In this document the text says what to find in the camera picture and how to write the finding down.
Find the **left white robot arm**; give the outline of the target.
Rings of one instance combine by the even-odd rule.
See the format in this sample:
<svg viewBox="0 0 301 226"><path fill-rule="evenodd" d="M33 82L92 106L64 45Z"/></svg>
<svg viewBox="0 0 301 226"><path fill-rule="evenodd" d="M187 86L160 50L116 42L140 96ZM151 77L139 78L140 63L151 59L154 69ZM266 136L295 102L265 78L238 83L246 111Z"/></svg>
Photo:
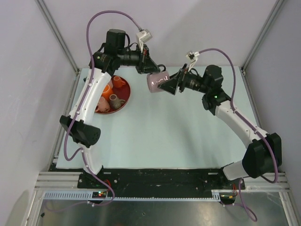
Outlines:
<svg viewBox="0 0 301 226"><path fill-rule="evenodd" d="M60 124L67 137L79 145L85 168L90 173L88 183L94 188L104 184L104 176L99 173L102 164L97 160L93 146L98 142L101 130L92 126L96 105L106 85L121 66L134 66L139 74L160 72L159 66L151 59L146 42L152 38L145 29L136 34L137 46L131 50L125 46L126 32L110 29L106 41L90 60L88 77L80 96L68 116L62 115Z"/></svg>

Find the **small pink mug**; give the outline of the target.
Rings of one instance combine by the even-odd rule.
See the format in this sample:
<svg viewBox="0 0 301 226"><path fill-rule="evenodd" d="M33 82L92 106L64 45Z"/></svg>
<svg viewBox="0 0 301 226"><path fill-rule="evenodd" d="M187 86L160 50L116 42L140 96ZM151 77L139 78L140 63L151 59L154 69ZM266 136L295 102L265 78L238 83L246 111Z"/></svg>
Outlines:
<svg viewBox="0 0 301 226"><path fill-rule="evenodd" d="M110 105L109 102L104 98L104 97L100 97L95 112L99 112L99 113L107 113L110 111Z"/></svg>

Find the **brown speckled mug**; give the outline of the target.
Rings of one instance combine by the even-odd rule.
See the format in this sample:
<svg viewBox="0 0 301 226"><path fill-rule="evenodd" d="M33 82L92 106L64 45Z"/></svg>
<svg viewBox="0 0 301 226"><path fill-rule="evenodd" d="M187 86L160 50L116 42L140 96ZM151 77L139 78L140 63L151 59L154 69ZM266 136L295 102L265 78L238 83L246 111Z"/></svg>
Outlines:
<svg viewBox="0 0 301 226"><path fill-rule="evenodd" d="M116 94L112 94L109 97L109 104L113 110L120 109L125 104L124 99L119 99Z"/></svg>

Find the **large orange mug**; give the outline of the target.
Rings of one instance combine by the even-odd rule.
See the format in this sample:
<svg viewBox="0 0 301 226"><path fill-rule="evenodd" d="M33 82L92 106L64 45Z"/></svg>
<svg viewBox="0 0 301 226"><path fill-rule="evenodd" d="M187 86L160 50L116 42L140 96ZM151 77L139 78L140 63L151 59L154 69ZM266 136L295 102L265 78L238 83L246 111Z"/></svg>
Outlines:
<svg viewBox="0 0 301 226"><path fill-rule="evenodd" d="M102 92L102 97L104 97L106 99L106 101L109 102L110 96L113 94L114 94L114 92L113 92L112 88L110 87L109 84L107 84Z"/></svg>

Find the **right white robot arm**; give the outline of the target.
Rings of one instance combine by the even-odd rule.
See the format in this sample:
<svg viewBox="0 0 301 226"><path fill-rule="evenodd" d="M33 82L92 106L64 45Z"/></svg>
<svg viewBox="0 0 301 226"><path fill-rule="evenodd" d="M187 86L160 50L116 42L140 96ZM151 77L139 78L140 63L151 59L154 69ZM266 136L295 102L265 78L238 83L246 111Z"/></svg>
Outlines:
<svg viewBox="0 0 301 226"><path fill-rule="evenodd" d="M222 120L240 138L246 147L242 160L222 167L217 177L221 188L227 189L238 178L263 177L265 173L275 174L273 183L278 180L278 167L282 163L282 142L277 133L270 134L252 124L244 117L222 89L222 69L216 65L206 67L203 76L192 73L184 65L158 88L172 95L177 91L191 89L203 93L202 104L205 110Z"/></svg>

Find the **mauve pink mug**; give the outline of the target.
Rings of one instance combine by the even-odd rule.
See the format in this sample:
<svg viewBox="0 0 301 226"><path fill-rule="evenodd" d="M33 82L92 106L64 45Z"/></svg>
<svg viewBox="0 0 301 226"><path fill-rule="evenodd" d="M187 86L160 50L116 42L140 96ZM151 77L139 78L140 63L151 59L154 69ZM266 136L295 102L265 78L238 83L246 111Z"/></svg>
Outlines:
<svg viewBox="0 0 301 226"><path fill-rule="evenodd" d="M158 93L163 90L158 87L161 83L169 80L169 73L167 71L160 73L150 73L146 76L147 85L150 93Z"/></svg>

